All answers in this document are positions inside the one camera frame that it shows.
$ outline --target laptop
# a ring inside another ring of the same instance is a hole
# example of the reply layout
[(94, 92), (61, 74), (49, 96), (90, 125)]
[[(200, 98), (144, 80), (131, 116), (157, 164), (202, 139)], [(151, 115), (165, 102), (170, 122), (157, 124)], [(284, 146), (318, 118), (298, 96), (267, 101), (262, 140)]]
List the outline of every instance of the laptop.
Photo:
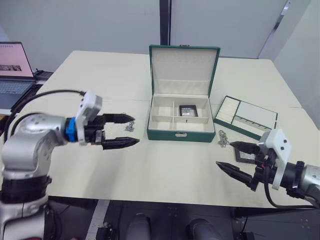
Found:
[(21, 42), (0, 42), (0, 109), (11, 109), (35, 82)]

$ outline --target dark floor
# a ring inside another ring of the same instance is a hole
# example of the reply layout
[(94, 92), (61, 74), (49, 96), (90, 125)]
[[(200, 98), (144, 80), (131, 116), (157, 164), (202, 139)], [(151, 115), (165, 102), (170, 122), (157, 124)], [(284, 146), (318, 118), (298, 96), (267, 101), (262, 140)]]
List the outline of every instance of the dark floor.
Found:
[[(61, 240), (72, 237), (84, 240), (94, 209), (74, 206), (66, 209), (66, 206), (58, 206), (59, 212), (64, 210), (61, 213)], [(222, 206), (110, 201), (104, 221), (119, 229), (119, 240), (124, 240), (131, 219), (137, 213), (144, 213), (151, 221), (152, 240), (186, 240), (187, 224), (203, 218), (216, 227), (224, 240), (233, 240), (246, 219), (231, 218), (233, 212), (234, 208)], [(251, 216), (244, 231), (253, 232), (256, 240), (320, 240), (320, 210)]]

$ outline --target laptop screen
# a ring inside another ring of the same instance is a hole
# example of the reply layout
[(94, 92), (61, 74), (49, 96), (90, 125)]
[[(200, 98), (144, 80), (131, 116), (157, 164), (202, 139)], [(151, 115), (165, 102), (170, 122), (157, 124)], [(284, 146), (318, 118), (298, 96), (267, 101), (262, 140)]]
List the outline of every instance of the laptop screen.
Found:
[(21, 42), (0, 42), (0, 76), (33, 77)]

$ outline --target white table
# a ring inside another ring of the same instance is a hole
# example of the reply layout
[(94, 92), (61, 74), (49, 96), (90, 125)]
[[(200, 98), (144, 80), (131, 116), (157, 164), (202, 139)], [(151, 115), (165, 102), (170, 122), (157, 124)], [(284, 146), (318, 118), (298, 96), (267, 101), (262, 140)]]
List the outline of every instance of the white table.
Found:
[[(105, 151), (100, 146), (80, 147), (77, 143), (57, 147), (52, 153), (49, 174), (53, 180), (48, 193), (76, 198), (271, 207), (262, 184), (253, 192), (216, 166), (216, 161), (228, 162), (254, 173), (253, 165), (235, 162), (230, 146), (221, 148), (217, 144), (218, 135), (211, 143), (148, 140), (150, 81), (148, 55), (76, 51), (66, 59), (41, 91), (75, 86), (94, 91), (104, 98), (101, 113), (125, 112), (136, 118), (134, 132), (124, 131), (125, 125), (108, 124), (107, 135), (139, 138), (140, 143)], [(255, 86), (254, 91), (246, 89), (247, 84)], [(304, 160), (319, 165), (319, 131), (270, 61), (220, 58), (213, 87), (210, 101), (214, 115), (225, 95), (268, 107), (279, 113), (279, 124), (293, 145), (290, 162)], [(71, 117), (79, 103), (76, 95), (51, 95), (30, 103), (22, 114), (43, 111)], [(230, 141), (255, 142), (218, 124), (215, 130), (224, 130)], [(270, 191), (278, 204), (305, 203), (287, 196), (284, 189)]]

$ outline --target box handle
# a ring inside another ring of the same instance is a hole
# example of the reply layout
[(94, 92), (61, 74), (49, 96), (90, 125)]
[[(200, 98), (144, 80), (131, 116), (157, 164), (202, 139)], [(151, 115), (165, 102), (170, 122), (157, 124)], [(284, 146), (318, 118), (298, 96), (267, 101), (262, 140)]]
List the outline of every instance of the box handle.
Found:
[(174, 134), (177, 138), (185, 138), (187, 136), (186, 132), (176, 132)]

